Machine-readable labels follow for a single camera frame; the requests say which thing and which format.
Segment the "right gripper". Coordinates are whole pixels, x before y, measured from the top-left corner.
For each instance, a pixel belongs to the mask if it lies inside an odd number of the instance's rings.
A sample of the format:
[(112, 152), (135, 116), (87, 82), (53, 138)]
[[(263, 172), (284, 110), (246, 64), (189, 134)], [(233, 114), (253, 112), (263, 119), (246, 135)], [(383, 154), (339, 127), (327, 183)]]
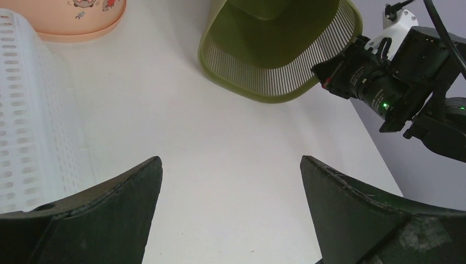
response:
[(388, 40), (382, 51), (364, 48), (357, 36), (336, 56), (312, 68), (322, 87), (345, 99), (363, 101), (384, 123), (381, 133), (401, 131), (441, 85), (451, 86), (460, 69), (434, 28), (410, 29), (393, 60), (387, 60)]

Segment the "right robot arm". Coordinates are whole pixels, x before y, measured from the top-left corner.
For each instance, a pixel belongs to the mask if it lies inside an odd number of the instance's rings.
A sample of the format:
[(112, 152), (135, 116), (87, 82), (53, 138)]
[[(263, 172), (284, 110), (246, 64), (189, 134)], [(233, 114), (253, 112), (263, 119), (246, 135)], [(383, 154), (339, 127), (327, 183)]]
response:
[(446, 96), (461, 70), (435, 29), (408, 30), (395, 56), (395, 38), (371, 46), (358, 36), (342, 53), (313, 67), (322, 87), (364, 102), (383, 119), (382, 133), (402, 131), (430, 151), (465, 161), (465, 98)]

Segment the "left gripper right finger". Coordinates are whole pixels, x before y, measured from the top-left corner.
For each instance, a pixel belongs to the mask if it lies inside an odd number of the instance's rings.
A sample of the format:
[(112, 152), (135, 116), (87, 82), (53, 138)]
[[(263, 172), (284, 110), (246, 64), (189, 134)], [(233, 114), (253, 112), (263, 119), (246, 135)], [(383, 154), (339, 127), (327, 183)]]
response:
[(465, 263), (465, 212), (409, 200), (312, 157), (300, 163), (321, 263)]

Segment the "orange capybara bucket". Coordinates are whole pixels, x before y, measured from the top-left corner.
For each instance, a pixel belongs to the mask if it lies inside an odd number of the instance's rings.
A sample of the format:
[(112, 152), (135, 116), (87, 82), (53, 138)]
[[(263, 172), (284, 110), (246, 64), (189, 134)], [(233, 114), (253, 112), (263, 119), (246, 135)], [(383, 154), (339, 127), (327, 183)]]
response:
[(24, 17), (38, 35), (51, 42), (84, 42), (102, 37), (121, 21), (126, 0), (1, 1), (1, 8)]

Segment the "clear white plastic tray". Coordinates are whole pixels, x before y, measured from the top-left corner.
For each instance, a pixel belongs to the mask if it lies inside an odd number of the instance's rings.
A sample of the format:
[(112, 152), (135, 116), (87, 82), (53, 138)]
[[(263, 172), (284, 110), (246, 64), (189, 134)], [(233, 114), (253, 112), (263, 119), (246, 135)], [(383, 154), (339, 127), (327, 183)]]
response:
[(65, 61), (23, 16), (1, 9), (1, 213), (95, 183)]

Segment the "green mesh waste bin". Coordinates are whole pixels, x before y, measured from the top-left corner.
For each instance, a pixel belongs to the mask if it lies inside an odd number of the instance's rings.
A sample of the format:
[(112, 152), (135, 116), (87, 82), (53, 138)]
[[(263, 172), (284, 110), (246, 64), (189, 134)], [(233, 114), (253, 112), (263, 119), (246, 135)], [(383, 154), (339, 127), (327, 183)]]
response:
[(351, 1), (213, 1), (198, 61), (213, 83), (235, 94), (284, 103), (315, 86), (314, 66), (362, 31)]

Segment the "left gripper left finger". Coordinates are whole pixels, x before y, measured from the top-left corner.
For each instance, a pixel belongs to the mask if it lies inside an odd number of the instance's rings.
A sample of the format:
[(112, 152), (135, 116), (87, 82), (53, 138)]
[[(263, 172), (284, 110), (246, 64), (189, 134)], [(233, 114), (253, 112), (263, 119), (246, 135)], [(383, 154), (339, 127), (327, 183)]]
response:
[(1, 215), (1, 263), (141, 263), (163, 179), (151, 157), (29, 212)]

